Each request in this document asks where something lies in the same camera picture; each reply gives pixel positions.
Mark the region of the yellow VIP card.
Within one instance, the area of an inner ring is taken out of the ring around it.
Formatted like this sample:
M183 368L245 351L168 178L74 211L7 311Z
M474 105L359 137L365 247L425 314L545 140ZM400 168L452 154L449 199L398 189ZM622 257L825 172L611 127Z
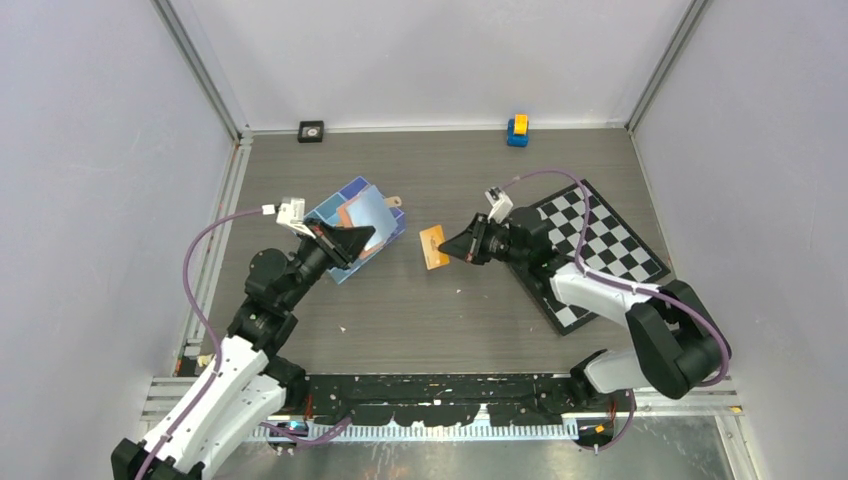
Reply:
M450 263L450 257L442 253L439 247L445 241L444 230L441 225L434 225L419 232L419 239L428 270L444 267Z

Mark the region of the orange leather card holder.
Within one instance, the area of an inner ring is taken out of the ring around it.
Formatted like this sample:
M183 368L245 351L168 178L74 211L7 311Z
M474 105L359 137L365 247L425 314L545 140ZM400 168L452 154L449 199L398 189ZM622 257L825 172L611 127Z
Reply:
M360 253L360 259L364 260L377 252L395 232L398 221L391 209L401 205L399 196L384 197L375 185L368 185L336 209L340 226L371 226L375 229Z

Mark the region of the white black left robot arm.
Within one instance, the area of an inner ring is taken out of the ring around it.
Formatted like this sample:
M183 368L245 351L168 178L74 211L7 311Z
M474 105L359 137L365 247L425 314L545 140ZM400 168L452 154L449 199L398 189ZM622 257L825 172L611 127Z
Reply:
M211 479L262 421L305 405L305 370L278 355L298 323L294 308L327 270L350 267L376 230L303 226L292 254L270 248L251 259L245 301L211 364L141 440L116 446L114 478Z

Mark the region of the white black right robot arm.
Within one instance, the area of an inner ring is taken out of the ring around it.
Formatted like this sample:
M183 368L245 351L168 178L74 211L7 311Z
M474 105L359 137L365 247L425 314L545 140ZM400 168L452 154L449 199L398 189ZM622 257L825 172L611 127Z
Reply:
M599 351L571 369L571 397L584 410L598 409L613 392L641 387L680 399L728 372L729 344L690 285L640 284L590 270L553 245L533 208L518 208L501 221L478 213L438 250L473 265L497 260L516 267L543 296L628 331L630 348Z

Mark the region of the small black square box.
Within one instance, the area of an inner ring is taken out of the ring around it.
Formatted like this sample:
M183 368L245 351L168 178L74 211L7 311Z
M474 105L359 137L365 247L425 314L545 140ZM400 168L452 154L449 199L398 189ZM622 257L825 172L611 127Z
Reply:
M324 131L325 123L322 120L301 121L298 125L297 141L299 143L321 143Z

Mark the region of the black white chessboard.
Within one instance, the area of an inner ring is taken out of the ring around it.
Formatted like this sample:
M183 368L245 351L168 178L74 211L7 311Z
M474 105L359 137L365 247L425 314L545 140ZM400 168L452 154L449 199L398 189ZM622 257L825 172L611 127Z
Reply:
M633 230L590 182L582 183L589 192L590 222L581 259L585 266L607 275L639 283L656 283L671 269ZM544 231L556 249L571 255L578 244L585 205L576 185L561 189L530 205L544 222ZM519 268L510 268L553 330L566 336L594 320L597 315L574 305L545 297L532 278Z

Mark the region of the blue yellow toy block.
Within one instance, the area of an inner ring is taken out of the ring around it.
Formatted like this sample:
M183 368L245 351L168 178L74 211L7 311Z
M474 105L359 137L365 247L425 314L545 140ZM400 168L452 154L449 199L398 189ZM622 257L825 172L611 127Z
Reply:
M514 115L507 124L506 143L511 147L524 148L529 143L529 118L526 114Z

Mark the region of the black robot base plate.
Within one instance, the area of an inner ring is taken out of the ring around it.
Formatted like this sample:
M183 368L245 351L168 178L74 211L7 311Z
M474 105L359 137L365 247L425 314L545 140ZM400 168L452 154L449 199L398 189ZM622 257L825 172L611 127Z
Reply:
M305 416L331 426L467 426L481 414L496 427L546 426L564 414L610 420L629 413L624 393L589 394L568 376L524 374L310 374L295 383L281 415Z

